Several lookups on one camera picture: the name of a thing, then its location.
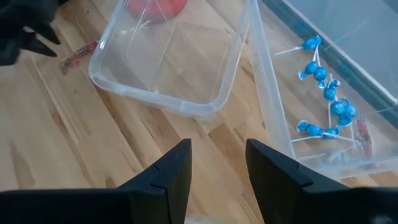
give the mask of lollipop stick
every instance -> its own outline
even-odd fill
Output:
[[[311,156],[303,156],[303,157],[297,158],[297,160],[299,162],[302,162],[302,161],[306,161],[306,160],[309,160],[309,159],[316,159],[316,158],[319,158],[319,157],[323,157],[325,154],[326,153],[321,153],[321,154],[316,154],[316,155],[311,155]]]
[[[321,67],[321,60],[319,59],[319,50],[318,50],[318,46],[317,46],[317,62],[318,62],[318,66]]]
[[[351,123],[349,124],[349,128],[350,128],[350,131],[351,131],[351,139],[352,139],[353,141],[355,141],[355,138],[354,138],[353,122],[351,122]]]
[[[335,152],[335,153],[331,154],[331,155],[329,156],[329,162],[331,162],[332,160],[336,159],[336,158],[337,158],[338,156],[340,156],[342,153],[344,153],[344,152],[346,152],[346,151],[348,151],[348,150],[350,150],[350,149],[352,149],[352,148],[355,148],[355,146],[351,146],[351,147],[348,147],[348,148],[346,148],[346,149],[343,149],[343,150],[341,150],[341,151],[338,151],[338,152]]]
[[[316,47],[313,56],[312,56],[312,61],[315,62],[317,60],[317,53],[318,53],[318,46]]]
[[[338,138],[338,139],[341,139],[341,140],[345,140],[345,141],[350,141],[350,142],[359,143],[359,141],[357,141],[357,140],[353,140],[353,139],[346,138],[346,137],[343,137],[343,136],[337,136],[337,135],[335,135],[335,134],[330,134],[330,133],[322,133],[322,134],[324,134],[324,135],[326,135],[326,136],[331,136],[331,137],[334,137],[334,138]]]
[[[298,142],[298,141],[304,141],[304,140],[314,139],[314,138],[321,138],[321,136],[308,136],[308,137],[305,137],[305,138],[293,139],[290,142]]]
[[[282,51],[282,52],[278,52],[278,53],[276,53],[275,55],[281,55],[281,54],[285,54],[285,53],[293,52],[293,51],[296,51],[296,50],[301,50],[301,47],[294,47],[294,48],[292,48],[292,49],[289,49],[289,50],[284,50],[284,51]]]
[[[328,121],[329,121],[329,128],[331,128],[331,113],[330,113],[330,105],[331,103],[328,102]]]

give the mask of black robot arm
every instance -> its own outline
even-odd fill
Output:
[[[50,26],[55,11],[68,0],[0,0],[0,66],[16,63],[20,51],[49,57],[57,54],[37,40],[37,34],[60,44]]]
[[[116,189],[0,193],[0,223],[184,224],[191,172],[186,139]]]
[[[398,223],[397,188],[350,189],[254,139],[246,162],[265,223]]]

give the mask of blue lollipop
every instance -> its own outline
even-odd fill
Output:
[[[296,50],[315,50],[322,43],[322,39],[319,35],[315,36],[314,38],[309,38],[305,40],[301,46],[294,47],[289,50],[284,50],[282,52],[278,52],[275,55],[285,54],[289,52],[293,52]]]
[[[347,126],[353,121],[356,110],[354,105],[352,105],[347,98],[342,99],[342,101],[344,101],[346,105],[344,106],[343,112],[339,115],[338,124]]]
[[[318,47],[315,49],[315,52],[312,57],[312,61],[309,62],[306,66],[304,71],[301,71],[298,73],[298,77],[300,80],[303,80],[307,75],[312,75],[315,73],[315,71],[318,68],[317,64],[317,53],[318,53]]]
[[[328,76],[328,71],[323,67],[318,67],[313,74],[313,78],[318,81],[319,88],[325,87],[325,79]]]
[[[322,39],[319,35],[314,38],[310,38],[301,45],[302,50],[314,50],[318,45],[322,43]]]
[[[336,100],[330,104],[330,111],[334,115],[341,116],[345,110],[345,105],[343,100]]]
[[[308,124],[307,121],[301,120],[296,126],[297,132],[305,131],[309,136],[319,136],[323,133],[323,129],[314,124]]]
[[[343,101],[346,103],[346,106],[344,107],[344,111],[341,116],[354,118],[356,112],[354,105],[352,105],[347,98],[344,98]]]
[[[338,124],[341,125],[341,126],[347,126],[347,125],[349,125],[352,121],[353,121],[352,118],[345,117],[345,116],[340,116],[340,117],[338,118]]]
[[[322,139],[334,139],[335,138],[334,136],[330,136],[330,135],[327,135],[325,133],[337,136],[340,133],[340,131],[341,131],[341,126],[340,125],[337,126],[336,128],[327,128],[325,130],[325,132],[323,134],[321,134]]]
[[[298,77],[300,80],[303,80],[307,75],[312,75],[315,73],[315,70],[318,68],[316,62],[309,62],[307,66],[305,66],[305,70],[298,73]]]
[[[336,98],[336,87],[340,85],[340,81],[338,80],[331,80],[326,85],[326,88],[323,89],[323,97],[327,101],[333,101]]]

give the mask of plastic tub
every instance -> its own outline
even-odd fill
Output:
[[[398,15],[382,4],[385,2],[264,0],[253,5],[249,45],[270,143],[330,177],[398,168],[398,76],[394,74],[398,67],[391,63],[397,47],[394,21]],[[338,125],[338,117],[329,116],[330,105],[314,76],[303,80],[298,76],[315,51],[276,55],[316,35],[322,38],[321,66],[341,83],[336,87],[337,98],[346,97],[356,108],[353,121],[341,129],[341,138],[332,140],[303,139],[308,134],[296,130],[303,119],[323,131]]]
[[[229,97],[249,1],[120,0],[90,62],[100,88],[209,118]]]

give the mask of wooden floor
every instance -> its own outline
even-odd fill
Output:
[[[212,123],[166,113],[94,86],[87,72],[89,58],[66,75],[60,71],[63,58],[100,38],[115,4],[68,3],[54,22],[63,43],[51,45],[58,58],[24,53],[17,65],[0,68],[0,190],[117,187],[181,139],[191,138],[187,215],[262,223],[244,143],[247,138],[267,143],[266,131],[272,130],[262,121],[247,46],[232,94]],[[272,23],[264,25],[280,35]],[[398,176],[386,172],[341,181],[396,186]]]

